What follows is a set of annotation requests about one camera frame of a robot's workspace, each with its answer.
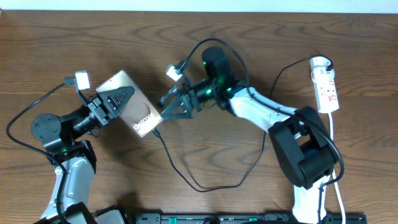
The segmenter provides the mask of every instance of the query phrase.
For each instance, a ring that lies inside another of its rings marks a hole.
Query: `gold smartphone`
[[[140,138],[143,138],[160,124],[163,119],[129,75],[124,70],[120,70],[100,85],[97,88],[97,92],[115,90],[123,86],[133,87],[134,94],[123,108],[120,117]]]

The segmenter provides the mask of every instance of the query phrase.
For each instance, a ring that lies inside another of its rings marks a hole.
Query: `wood grain surface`
[[[6,136],[7,123],[18,112],[77,70],[90,74],[93,90],[86,95],[123,69],[156,103],[173,85],[164,73],[168,64],[184,59],[208,37],[236,48],[252,85],[265,95],[284,66],[315,54],[332,58],[341,108],[333,113],[335,142],[346,165],[339,182],[346,211],[365,213],[369,223],[398,222],[396,15],[6,11],[0,17],[0,223],[37,221],[55,183],[45,157]],[[205,76],[203,49],[188,69],[195,80]],[[296,108],[316,107],[309,63],[284,73],[275,99]],[[42,147],[30,133],[32,120],[79,106],[74,89],[62,88],[11,132]],[[327,116],[322,118],[327,124]],[[164,122],[158,130],[176,166],[203,187],[237,184],[261,147],[262,132],[255,125],[216,107],[196,113],[195,119]],[[290,210],[294,202],[293,186],[268,139],[242,187],[206,194],[193,191],[174,172],[157,138],[139,139],[120,119],[101,129],[98,139],[82,139],[91,141],[98,158],[88,203],[92,212],[121,203],[165,213],[256,213]],[[326,208],[340,211],[333,187],[327,189]]]

